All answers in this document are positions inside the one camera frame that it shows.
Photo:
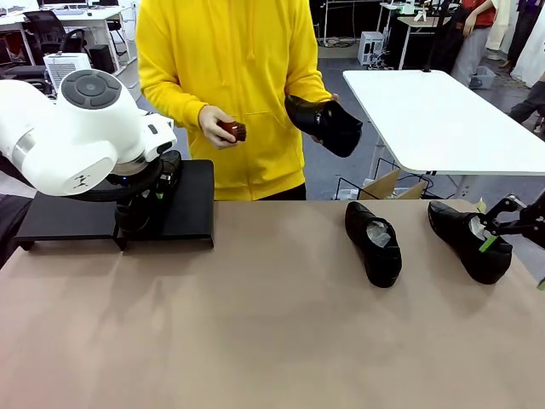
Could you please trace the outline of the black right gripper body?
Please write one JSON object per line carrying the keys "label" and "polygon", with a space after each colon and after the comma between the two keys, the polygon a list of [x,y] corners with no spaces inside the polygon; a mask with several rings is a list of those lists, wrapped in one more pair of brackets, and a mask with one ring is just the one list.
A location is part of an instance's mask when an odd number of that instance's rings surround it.
{"label": "black right gripper body", "polygon": [[545,247],[544,233],[544,201],[536,201],[526,208],[526,217],[532,221],[533,227],[530,233],[526,234],[526,238],[540,247]]}

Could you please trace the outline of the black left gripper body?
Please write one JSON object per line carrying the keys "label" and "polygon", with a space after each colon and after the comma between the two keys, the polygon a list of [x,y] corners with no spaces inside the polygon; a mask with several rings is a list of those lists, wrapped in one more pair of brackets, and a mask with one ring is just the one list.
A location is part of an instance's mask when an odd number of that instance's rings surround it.
{"label": "black left gripper body", "polygon": [[151,190],[152,198],[155,199],[155,192],[158,189],[164,191],[166,194],[169,188],[169,173],[162,171],[157,178],[153,181],[145,181],[144,173],[140,173],[135,176],[126,176],[123,179],[124,185],[126,188],[132,190],[132,194],[128,194],[125,198],[122,199],[123,203],[129,203],[133,199],[141,198],[141,194],[147,189]]}

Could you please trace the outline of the person's right hand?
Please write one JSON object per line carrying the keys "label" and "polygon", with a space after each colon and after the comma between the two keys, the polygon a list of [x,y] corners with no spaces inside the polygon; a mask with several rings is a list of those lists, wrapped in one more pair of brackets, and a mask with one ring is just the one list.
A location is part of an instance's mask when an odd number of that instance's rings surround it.
{"label": "person's right hand", "polygon": [[218,125],[219,122],[231,123],[232,121],[232,117],[215,106],[204,106],[198,114],[198,123],[204,136],[217,149],[237,145],[236,138]]}

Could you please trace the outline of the person's left hand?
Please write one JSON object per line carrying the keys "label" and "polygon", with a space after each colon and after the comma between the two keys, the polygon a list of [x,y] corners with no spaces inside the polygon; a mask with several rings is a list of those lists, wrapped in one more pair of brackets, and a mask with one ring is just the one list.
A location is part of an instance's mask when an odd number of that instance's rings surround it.
{"label": "person's left hand", "polygon": [[[331,99],[332,99],[333,101],[339,101],[339,95],[338,95],[338,94],[332,94]],[[312,140],[313,140],[314,142],[316,142],[316,143],[318,143],[318,144],[320,144],[320,145],[323,145],[323,141],[322,141],[322,140],[320,140],[319,138],[317,138],[316,136],[313,136],[313,135],[311,135],[311,137],[312,137]]]}

